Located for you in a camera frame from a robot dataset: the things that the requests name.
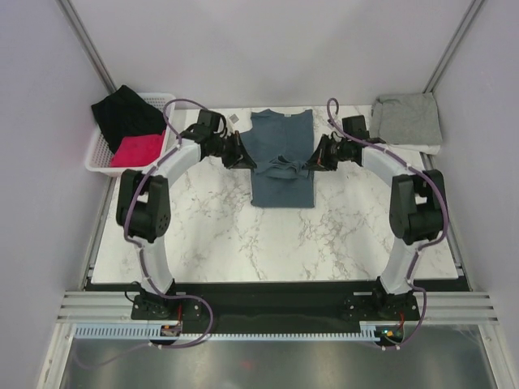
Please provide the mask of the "blue grey t shirt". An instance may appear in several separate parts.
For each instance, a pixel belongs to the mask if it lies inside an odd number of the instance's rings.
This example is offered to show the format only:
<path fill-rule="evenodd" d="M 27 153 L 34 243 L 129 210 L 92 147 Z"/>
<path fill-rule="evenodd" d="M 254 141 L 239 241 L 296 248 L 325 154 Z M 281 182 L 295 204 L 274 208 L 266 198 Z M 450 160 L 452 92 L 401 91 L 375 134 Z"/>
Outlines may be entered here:
<path fill-rule="evenodd" d="M 251 114 L 242 143 L 255 167 L 251 205 L 261 208 L 313 208 L 314 174 L 304 168 L 314 152 L 313 112 Z"/>

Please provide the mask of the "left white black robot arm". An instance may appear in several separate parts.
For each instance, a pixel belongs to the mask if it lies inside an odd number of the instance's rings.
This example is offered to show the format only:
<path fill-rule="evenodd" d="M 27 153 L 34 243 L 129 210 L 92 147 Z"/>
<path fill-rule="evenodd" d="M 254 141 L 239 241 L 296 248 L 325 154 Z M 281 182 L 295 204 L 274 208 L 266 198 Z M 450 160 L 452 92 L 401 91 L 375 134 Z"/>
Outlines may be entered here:
<path fill-rule="evenodd" d="M 165 249 L 165 233 L 172 220 L 169 190 L 209 156 L 219 158 L 227 169 L 254 169 L 255 162 L 233 128 L 237 123 L 234 114 L 201 109 L 196 122 L 176 135 L 175 144 L 163 156 L 142 172 L 125 170 L 120 178 L 116 221 L 125 241 L 135 247 L 141 287 L 154 294 L 149 307 L 159 318 L 171 318 L 178 309 Z"/>

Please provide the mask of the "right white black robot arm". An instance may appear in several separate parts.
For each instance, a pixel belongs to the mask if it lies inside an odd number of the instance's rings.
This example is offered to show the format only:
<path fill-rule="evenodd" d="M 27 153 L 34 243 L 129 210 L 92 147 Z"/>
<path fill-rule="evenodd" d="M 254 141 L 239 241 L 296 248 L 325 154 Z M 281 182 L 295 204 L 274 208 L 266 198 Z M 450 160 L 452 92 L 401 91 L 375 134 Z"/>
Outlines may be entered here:
<path fill-rule="evenodd" d="M 401 308 L 399 295 L 414 289 L 413 280 L 422 251 L 445 239 L 448 208 L 443 175 L 420 171 L 372 139 L 363 115 L 328 123 L 340 137 L 323 135 L 303 166 L 310 171 L 335 171 L 341 162 L 354 162 L 371 171 L 390 188 L 388 219 L 394 236 L 388 263 L 378 279 L 382 288 L 371 299 L 373 313 L 391 318 Z"/>

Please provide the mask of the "folded grey t shirt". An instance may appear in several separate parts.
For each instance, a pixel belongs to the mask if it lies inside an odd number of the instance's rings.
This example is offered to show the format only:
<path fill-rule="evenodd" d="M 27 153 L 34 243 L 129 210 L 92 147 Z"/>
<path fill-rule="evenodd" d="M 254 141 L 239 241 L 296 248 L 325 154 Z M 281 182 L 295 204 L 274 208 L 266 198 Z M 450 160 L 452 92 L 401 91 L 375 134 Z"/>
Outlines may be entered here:
<path fill-rule="evenodd" d="M 372 138 L 406 146 L 441 146 L 438 106 L 432 93 L 389 94 L 375 98 L 369 127 Z"/>

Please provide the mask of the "pink red t shirt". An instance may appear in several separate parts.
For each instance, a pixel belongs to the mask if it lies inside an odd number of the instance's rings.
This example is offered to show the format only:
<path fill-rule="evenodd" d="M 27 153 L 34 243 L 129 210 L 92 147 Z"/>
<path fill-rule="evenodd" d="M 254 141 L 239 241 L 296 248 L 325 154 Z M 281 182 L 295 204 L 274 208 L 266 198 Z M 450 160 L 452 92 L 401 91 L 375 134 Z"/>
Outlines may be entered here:
<path fill-rule="evenodd" d="M 160 156 L 164 139 L 164 130 L 159 135 L 137 135 L 123 138 L 110 161 L 110 167 L 132 168 L 151 164 Z"/>

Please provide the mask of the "black t shirt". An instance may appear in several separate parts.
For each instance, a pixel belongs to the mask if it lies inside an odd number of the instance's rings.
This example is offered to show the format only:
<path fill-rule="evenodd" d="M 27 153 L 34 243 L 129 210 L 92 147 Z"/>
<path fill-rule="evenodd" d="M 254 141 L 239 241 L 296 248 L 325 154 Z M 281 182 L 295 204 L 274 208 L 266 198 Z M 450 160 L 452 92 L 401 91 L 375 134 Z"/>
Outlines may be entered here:
<path fill-rule="evenodd" d="M 126 137 L 161 135 L 166 128 L 162 112 L 127 85 L 92 105 L 91 110 L 113 154 Z"/>

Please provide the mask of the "white plastic basket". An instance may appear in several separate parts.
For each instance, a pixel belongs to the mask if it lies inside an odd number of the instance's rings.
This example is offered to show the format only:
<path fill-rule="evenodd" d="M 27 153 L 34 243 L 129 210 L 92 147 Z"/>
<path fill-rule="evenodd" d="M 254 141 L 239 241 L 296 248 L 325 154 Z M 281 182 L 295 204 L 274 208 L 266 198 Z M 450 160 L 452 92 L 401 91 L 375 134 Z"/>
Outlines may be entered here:
<path fill-rule="evenodd" d="M 138 92 L 138 95 L 151 106 L 163 112 L 165 105 L 175 99 L 170 93 L 163 92 Z M 148 166 L 125 166 L 112 167 L 111 161 L 114 154 L 110 151 L 109 145 L 101 133 L 101 129 L 96 125 L 92 133 L 84 160 L 84 166 L 88 171 L 102 173 L 109 177 L 119 177 L 125 169 L 142 171 Z"/>

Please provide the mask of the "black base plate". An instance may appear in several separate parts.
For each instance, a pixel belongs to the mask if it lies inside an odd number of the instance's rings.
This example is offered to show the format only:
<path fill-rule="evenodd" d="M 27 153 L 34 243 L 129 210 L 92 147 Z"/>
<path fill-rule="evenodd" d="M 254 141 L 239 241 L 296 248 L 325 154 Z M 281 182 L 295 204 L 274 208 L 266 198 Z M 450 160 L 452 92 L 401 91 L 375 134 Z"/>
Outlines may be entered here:
<path fill-rule="evenodd" d="M 377 281 L 174 284 L 167 298 L 141 289 L 134 320 L 180 320 L 197 332 L 213 328 L 355 329 L 361 322 L 419 318 L 413 292 L 386 296 Z"/>

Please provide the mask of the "aluminium rail frame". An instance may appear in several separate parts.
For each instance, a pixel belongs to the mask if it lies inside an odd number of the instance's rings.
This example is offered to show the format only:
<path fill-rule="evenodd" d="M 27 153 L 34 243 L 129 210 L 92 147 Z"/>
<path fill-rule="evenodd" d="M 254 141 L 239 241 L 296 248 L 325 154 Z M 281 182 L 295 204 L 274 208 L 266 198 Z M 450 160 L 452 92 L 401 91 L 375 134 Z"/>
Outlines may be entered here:
<path fill-rule="evenodd" d="M 59 323 L 128 323 L 132 303 L 121 292 L 66 292 Z M 426 310 L 426 324 L 487 324 L 497 320 L 483 292 L 429 292 L 417 296 L 415 309 Z"/>

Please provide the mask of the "right corner aluminium post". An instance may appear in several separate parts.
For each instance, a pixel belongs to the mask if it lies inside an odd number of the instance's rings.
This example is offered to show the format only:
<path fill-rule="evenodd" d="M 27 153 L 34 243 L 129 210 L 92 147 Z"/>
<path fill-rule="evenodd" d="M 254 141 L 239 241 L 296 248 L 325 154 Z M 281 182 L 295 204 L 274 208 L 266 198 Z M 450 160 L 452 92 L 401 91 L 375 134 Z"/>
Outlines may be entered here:
<path fill-rule="evenodd" d="M 434 93 L 439 87 L 441 79 L 447 71 L 450 63 L 453 61 L 455 54 L 461 46 L 461 43 L 469 33 L 475 20 L 478 18 L 479 13 L 486 5 L 486 0 L 472 0 L 467 7 L 465 13 L 461 17 L 459 24 L 457 25 L 453 35 L 447 43 L 443 53 L 437 62 L 423 93 Z"/>

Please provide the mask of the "corner aluminium post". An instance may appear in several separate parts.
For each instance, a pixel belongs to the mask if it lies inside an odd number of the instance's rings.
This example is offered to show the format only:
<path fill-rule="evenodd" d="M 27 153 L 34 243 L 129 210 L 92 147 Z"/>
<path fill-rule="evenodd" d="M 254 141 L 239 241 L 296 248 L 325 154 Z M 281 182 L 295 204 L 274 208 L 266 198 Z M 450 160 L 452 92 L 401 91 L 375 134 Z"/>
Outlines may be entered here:
<path fill-rule="evenodd" d="M 88 60 L 98 78 L 103 83 L 105 89 L 108 92 L 115 92 L 118 87 L 109 74 L 108 68 L 90 37 L 88 30 L 84 26 L 84 23 L 79 16 L 79 12 L 75 9 L 73 2 L 70 0 L 57 0 L 56 3 L 71 27 L 72 32 L 79 41 L 83 51 L 86 53 Z"/>
<path fill-rule="evenodd" d="M 461 46 L 461 43 L 469 33 L 475 20 L 478 18 L 479 13 L 486 5 L 486 0 L 472 0 L 467 7 L 465 13 L 461 17 L 459 24 L 457 25 L 453 35 L 447 43 L 443 53 L 437 62 L 423 93 L 434 93 L 439 87 L 441 79 L 447 71 L 450 63 L 453 61 L 455 54 Z"/>

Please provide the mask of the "left corner aluminium post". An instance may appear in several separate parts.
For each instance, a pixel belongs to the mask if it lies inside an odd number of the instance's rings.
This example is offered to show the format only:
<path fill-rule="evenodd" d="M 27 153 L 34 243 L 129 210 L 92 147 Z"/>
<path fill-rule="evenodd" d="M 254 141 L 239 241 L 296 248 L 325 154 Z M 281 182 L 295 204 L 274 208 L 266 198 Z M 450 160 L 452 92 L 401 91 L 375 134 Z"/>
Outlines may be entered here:
<path fill-rule="evenodd" d="M 103 83 L 105 89 L 108 92 L 115 92 L 118 87 L 109 74 L 108 68 L 90 37 L 88 30 L 84 26 L 84 23 L 79 16 L 79 12 L 75 9 L 73 2 L 70 0 L 57 0 L 56 3 L 71 27 L 72 32 L 79 41 L 83 51 L 86 53 L 88 60 L 98 78 Z"/>

